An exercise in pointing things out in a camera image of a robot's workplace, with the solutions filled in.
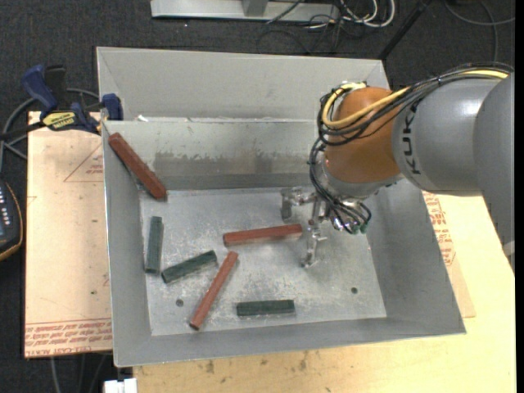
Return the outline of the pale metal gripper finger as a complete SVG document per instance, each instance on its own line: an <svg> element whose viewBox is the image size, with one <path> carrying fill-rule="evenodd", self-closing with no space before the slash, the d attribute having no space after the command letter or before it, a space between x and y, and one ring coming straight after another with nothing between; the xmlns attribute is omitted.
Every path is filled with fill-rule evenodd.
<svg viewBox="0 0 524 393"><path fill-rule="evenodd" d="M319 224L309 225L306 238L306 253L301 260L303 268L309 268L316 263L318 244L326 240L327 238L322 234Z"/></svg>
<svg viewBox="0 0 524 393"><path fill-rule="evenodd" d="M282 204L281 216L284 222L292 216L292 209L302 206L305 203L305 196L302 187L286 187L281 190Z"/></svg>

